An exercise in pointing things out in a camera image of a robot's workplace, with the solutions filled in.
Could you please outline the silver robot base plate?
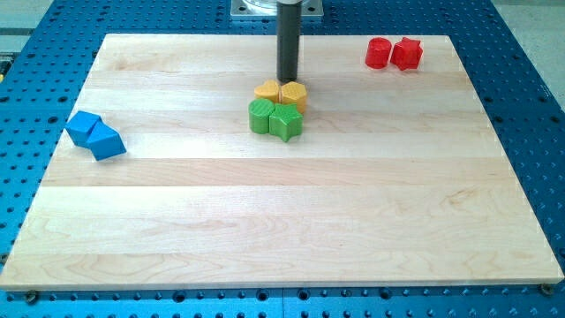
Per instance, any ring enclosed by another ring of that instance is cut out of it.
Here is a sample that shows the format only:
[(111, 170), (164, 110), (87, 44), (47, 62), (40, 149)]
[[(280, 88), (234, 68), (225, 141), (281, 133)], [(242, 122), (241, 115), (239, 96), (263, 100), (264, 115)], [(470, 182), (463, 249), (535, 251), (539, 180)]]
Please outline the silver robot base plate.
[[(322, 0), (302, 0), (301, 15), (306, 18), (321, 18), (324, 15)], [(274, 18), (276, 0), (231, 0), (230, 16), (235, 19)]]

